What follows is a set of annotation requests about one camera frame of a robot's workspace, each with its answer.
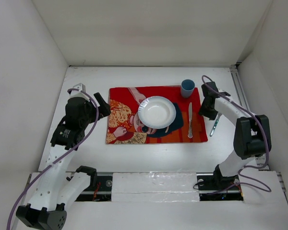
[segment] white wall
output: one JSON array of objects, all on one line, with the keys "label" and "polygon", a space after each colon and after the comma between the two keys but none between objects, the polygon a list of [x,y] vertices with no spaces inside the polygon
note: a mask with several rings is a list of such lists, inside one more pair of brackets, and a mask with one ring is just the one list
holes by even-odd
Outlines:
[{"label": "white wall", "polygon": [[246,44],[246,46],[244,47],[240,57],[238,58],[238,62],[242,62],[245,58],[247,58],[248,55],[251,54],[251,52],[253,51],[256,41],[258,39],[258,36],[261,32],[262,26],[264,24],[264,20],[270,10],[270,6],[271,6],[272,1],[269,3],[269,6],[266,8],[264,14],[262,15],[259,23],[257,24],[255,30],[253,31],[253,34],[251,35],[248,43]]},{"label": "white wall", "polygon": [[254,51],[239,72],[251,109],[270,119],[270,166],[281,171],[288,198],[288,0],[273,1]]},{"label": "white wall", "polygon": [[33,0],[70,65],[232,65],[271,0]]},{"label": "white wall", "polygon": [[36,171],[67,63],[30,0],[0,0],[0,171]]}]

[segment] cable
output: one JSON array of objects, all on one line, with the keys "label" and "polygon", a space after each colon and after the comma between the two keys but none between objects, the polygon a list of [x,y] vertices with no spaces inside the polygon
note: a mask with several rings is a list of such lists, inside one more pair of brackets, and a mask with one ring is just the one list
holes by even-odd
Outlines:
[{"label": "cable", "polygon": [[240,185],[235,185],[238,189],[239,189],[239,191],[242,193],[242,190],[241,190],[241,186]]},{"label": "cable", "polygon": [[195,186],[198,186],[197,184],[193,185],[193,189],[199,190],[198,188],[195,188]]},{"label": "cable", "polygon": [[[79,89],[69,89],[67,90],[68,93],[70,93],[71,91],[80,91]],[[55,161],[53,161],[52,165],[58,163],[60,160],[62,160],[64,157],[66,157],[68,154],[70,154],[72,151],[74,151],[76,148],[78,148],[90,135],[91,133],[93,132],[96,124],[97,124],[97,121],[98,121],[98,118],[99,118],[99,109],[98,109],[98,105],[97,103],[95,102],[95,100],[89,95],[87,94],[86,92],[84,91],[80,91],[81,93],[83,93],[85,96],[87,96],[91,103],[94,104],[95,108],[96,108],[96,119],[95,119],[95,122],[93,123],[93,126],[92,128],[90,129],[90,131],[87,133],[87,135],[78,143],[76,144],[74,147],[72,147],[70,150],[68,150],[66,153],[64,153],[62,156],[60,156],[59,158],[57,158]],[[47,166],[43,171],[41,171],[36,178],[33,179],[33,181],[28,184],[28,186],[24,189],[24,191],[19,195],[19,197],[17,198],[15,204],[13,205],[12,209],[11,209],[11,212],[10,212],[10,215],[9,215],[9,218],[8,218],[8,223],[7,223],[7,226],[6,226],[6,230],[11,230],[11,224],[12,224],[12,218],[13,218],[13,215],[14,215],[14,212],[17,208],[17,205],[18,203],[20,202],[20,200],[23,198],[23,196],[27,193],[27,191],[29,190],[29,188],[43,175],[45,174],[45,172],[47,172],[51,167],[52,165],[49,165]]]},{"label": "cable", "polygon": [[240,169],[240,170],[238,171],[238,175],[241,176],[241,177],[244,177],[244,178],[247,178],[247,179],[256,181],[256,182],[264,185],[264,186],[267,188],[267,189],[264,189],[264,188],[258,187],[258,186],[256,186],[256,185],[253,185],[253,184],[250,184],[250,183],[246,183],[246,182],[238,182],[238,183],[232,184],[231,186],[229,186],[229,187],[227,187],[227,188],[225,188],[225,189],[223,189],[223,190],[216,191],[216,192],[213,192],[213,193],[208,193],[208,195],[218,194],[218,193],[220,193],[220,192],[223,192],[223,191],[225,191],[225,190],[230,189],[230,188],[233,187],[233,186],[240,185],[240,184],[249,185],[249,186],[252,186],[252,187],[255,187],[255,188],[258,188],[258,189],[260,189],[260,190],[263,190],[263,191],[265,191],[265,192],[269,192],[269,193],[270,193],[272,190],[271,190],[271,188],[270,188],[268,185],[266,185],[265,183],[263,183],[263,182],[255,179],[255,178],[251,178],[251,177],[249,177],[249,176],[245,176],[245,175],[242,175],[242,174],[241,174],[241,171],[242,171],[243,169],[245,169],[245,168],[263,169],[263,168],[265,168],[265,167],[268,165],[268,162],[269,162],[269,145],[268,145],[267,137],[266,137],[265,132],[264,132],[264,128],[262,127],[261,123],[260,123],[259,120],[255,117],[254,114],[252,114],[250,111],[248,111],[247,109],[243,108],[242,106],[238,105],[238,104],[235,103],[234,101],[230,100],[228,97],[226,97],[226,96],[220,94],[219,92],[215,91],[214,89],[212,89],[212,88],[205,82],[204,78],[207,78],[207,79],[209,79],[210,81],[213,81],[213,80],[212,80],[210,77],[206,76],[206,75],[203,75],[203,76],[202,76],[202,81],[203,81],[204,85],[205,85],[210,91],[214,92],[214,93],[217,94],[218,96],[220,96],[220,97],[224,98],[225,100],[229,101],[229,102],[230,102],[232,105],[234,105],[236,108],[238,108],[238,109],[246,112],[247,114],[249,114],[249,115],[255,120],[256,124],[258,125],[258,127],[259,127],[259,129],[260,129],[260,131],[261,131],[261,134],[262,134],[262,136],[263,136],[263,139],[264,139],[265,162],[264,162],[264,164],[263,164],[262,166],[258,166],[258,167],[252,166],[252,165],[246,165],[244,168],[242,168],[242,169]]},{"label": "cable", "polygon": [[97,192],[98,192],[100,186],[101,186],[101,182],[98,182],[98,184],[97,184],[97,189],[94,191],[93,201],[94,201],[94,200],[96,199],[96,197],[97,197]]}]

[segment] butter knife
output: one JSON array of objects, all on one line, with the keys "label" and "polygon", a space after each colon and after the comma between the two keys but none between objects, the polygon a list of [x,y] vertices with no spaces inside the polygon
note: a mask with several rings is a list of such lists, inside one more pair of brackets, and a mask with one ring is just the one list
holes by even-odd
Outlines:
[{"label": "butter knife", "polygon": [[188,138],[192,138],[192,102],[189,104],[189,133]]}]

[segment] cartoon character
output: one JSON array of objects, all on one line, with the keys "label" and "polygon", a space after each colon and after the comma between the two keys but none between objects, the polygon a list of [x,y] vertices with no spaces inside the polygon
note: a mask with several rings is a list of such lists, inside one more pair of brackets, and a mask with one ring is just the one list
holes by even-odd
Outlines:
[{"label": "cartoon character", "polygon": [[[128,90],[138,105],[146,99],[145,95],[136,88],[128,88]],[[176,109],[174,122],[166,128],[153,129],[145,126],[138,113],[133,113],[129,106],[111,99],[107,143],[145,143],[147,137],[164,137],[183,127],[181,111],[177,103],[174,103],[174,106]]]}]

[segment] blue cup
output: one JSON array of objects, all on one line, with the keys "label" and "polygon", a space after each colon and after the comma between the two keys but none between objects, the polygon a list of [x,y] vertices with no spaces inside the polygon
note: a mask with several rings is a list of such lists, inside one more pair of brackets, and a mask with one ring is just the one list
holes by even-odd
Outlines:
[{"label": "blue cup", "polygon": [[194,89],[195,83],[190,79],[186,79],[181,83],[180,93],[184,98],[188,98],[191,96]]}]

